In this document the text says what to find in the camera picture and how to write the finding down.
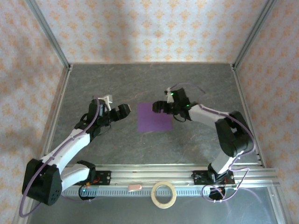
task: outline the masking tape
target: masking tape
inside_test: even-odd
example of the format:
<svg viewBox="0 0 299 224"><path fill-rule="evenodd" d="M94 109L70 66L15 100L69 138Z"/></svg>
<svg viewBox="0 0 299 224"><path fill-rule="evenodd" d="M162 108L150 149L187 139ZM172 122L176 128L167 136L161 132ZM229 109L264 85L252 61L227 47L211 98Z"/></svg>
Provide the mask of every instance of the masking tape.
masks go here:
<svg viewBox="0 0 299 224"><path fill-rule="evenodd" d="M158 189L158 187L160 186L167 186L170 188L171 190L171 199L168 203L160 203L157 199L156 199L156 190ZM167 209L169 207L171 207L176 199L177 199L177 192L176 190L174 189L173 185L169 182L166 182L166 181L161 181L161 182L158 182L154 185L153 189L151 190L151 200L153 201L153 203L158 207L158 208L161 208L161 209Z"/></svg>

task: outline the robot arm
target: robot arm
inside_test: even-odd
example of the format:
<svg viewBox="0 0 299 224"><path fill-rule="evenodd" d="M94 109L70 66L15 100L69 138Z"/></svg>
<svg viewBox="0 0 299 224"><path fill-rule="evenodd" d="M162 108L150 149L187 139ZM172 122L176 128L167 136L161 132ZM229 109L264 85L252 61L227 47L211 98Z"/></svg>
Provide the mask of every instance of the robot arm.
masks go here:
<svg viewBox="0 0 299 224"><path fill-rule="evenodd" d="M96 114L97 102L96 100L92 100L88 113L83 115L71 134L56 149L40 160L32 159L28 162L22 187L23 194L33 175L51 158L52 160L34 180L27 194L27 196L39 202L46 205L53 205L61 193L68 187L81 181L92 182L96 178L95 165L89 162L78 161L73 167L67 168L66 165L81 149L100 134L102 127L109 126L112 122L126 118L131 112L127 104L119 105L117 109L111 109L111 95L98 98L98 100L100 102L98 114ZM95 117L95 122L83 132Z"/></svg>
<svg viewBox="0 0 299 224"><path fill-rule="evenodd" d="M240 112L220 112L210 109L196 102L191 103L183 88L165 91L167 101L157 101L153 104L153 112L180 115L190 121L197 121L216 129L222 151L217 158L209 164L209 179L216 183L229 169L232 161L243 152L253 147L253 142L237 123L232 122L224 115L229 115L240 121L247 128L247 124Z"/></svg>

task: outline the orange pattern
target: orange pattern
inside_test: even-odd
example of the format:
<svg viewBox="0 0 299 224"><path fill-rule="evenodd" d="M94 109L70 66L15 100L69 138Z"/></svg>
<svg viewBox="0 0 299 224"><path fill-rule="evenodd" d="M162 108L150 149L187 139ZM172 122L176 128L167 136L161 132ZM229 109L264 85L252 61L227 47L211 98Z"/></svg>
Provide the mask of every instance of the orange pattern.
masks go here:
<svg viewBox="0 0 299 224"><path fill-rule="evenodd" d="M299 223L299 1L278 1L238 70L269 167Z"/></svg>
<svg viewBox="0 0 299 224"><path fill-rule="evenodd" d="M71 63L233 63L266 1L37 0Z"/></svg>
<svg viewBox="0 0 299 224"><path fill-rule="evenodd" d="M63 66L25 1L1 1L0 15L0 222L12 223Z"/></svg>

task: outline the floral wallpaper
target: floral wallpaper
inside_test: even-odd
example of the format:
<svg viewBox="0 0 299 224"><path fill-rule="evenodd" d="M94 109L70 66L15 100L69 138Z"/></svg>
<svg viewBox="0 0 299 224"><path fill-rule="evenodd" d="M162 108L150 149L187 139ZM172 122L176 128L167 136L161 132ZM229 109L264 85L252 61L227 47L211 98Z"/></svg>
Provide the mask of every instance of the floral wallpaper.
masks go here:
<svg viewBox="0 0 299 224"><path fill-rule="evenodd" d="M37 0L71 63L233 63L267 0Z"/></svg>
<svg viewBox="0 0 299 224"><path fill-rule="evenodd" d="M278 168L293 223L299 223L298 0L276 3L238 75L267 165Z"/></svg>
<svg viewBox="0 0 299 224"><path fill-rule="evenodd" d="M24 0L0 1L0 223L10 224L38 158L63 66Z"/></svg>

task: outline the purple square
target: purple square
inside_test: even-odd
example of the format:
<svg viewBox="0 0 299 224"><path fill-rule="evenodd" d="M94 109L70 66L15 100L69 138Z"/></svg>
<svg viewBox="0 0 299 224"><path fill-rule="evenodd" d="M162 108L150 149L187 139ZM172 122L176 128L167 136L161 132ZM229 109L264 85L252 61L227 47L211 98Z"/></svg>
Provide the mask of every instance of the purple square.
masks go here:
<svg viewBox="0 0 299 224"><path fill-rule="evenodd" d="M138 131L171 131L172 116L152 111L153 103L138 104Z"/></svg>

